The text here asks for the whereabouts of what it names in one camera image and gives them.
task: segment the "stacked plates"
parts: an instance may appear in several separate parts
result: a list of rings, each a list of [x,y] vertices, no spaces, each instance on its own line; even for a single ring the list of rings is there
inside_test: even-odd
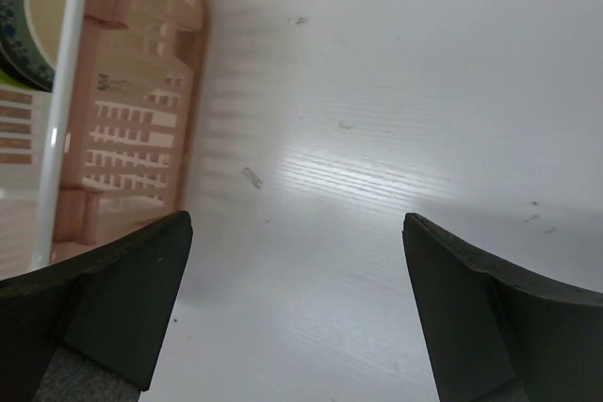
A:
[[[51,91],[65,0],[0,0],[0,82]]]

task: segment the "white metal rod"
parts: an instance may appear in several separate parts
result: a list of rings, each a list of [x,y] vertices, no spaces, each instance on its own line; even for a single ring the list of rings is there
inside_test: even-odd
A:
[[[29,155],[33,154],[33,151],[27,148],[0,148],[0,154]]]
[[[85,3],[86,0],[67,0],[65,6],[61,42],[58,48],[57,73],[41,164],[38,228],[30,270],[45,267],[50,263],[60,169],[63,161]]]
[[[20,108],[22,110],[37,110],[38,107],[28,103],[16,103],[15,101],[5,101],[0,99],[0,107]]]
[[[35,140],[38,136],[33,134],[21,134],[19,132],[0,132],[0,138],[17,139],[17,140]]]
[[[24,120],[22,118],[5,117],[2,115],[0,115],[0,122],[9,122],[11,124],[26,124],[26,125],[30,125],[33,123],[32,120]]]

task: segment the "dish rack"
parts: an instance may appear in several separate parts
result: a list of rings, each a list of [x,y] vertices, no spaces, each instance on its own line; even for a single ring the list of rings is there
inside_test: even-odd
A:
[[[0,91],[0,278],[178,210],[206,23],[204,0],[67,0],[52,96]]]

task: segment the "white table surface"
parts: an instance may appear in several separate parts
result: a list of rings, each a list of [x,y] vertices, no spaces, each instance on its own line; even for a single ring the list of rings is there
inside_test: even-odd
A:
[[[410,211],[603,291],[601,0],[212,3],[194,246],[143,401],[437,400]]]

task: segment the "white pole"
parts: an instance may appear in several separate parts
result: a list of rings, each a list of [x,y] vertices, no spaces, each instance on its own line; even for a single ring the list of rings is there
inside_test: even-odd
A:
[[[73,77],[86,0],[67,0],[61,42],[58,49],[57,73],[48,115],[48,129],[41,162],[38,228],[31,260],[31,270],[50,263],[58,185],[63,160],[67,120],[72,100]]]

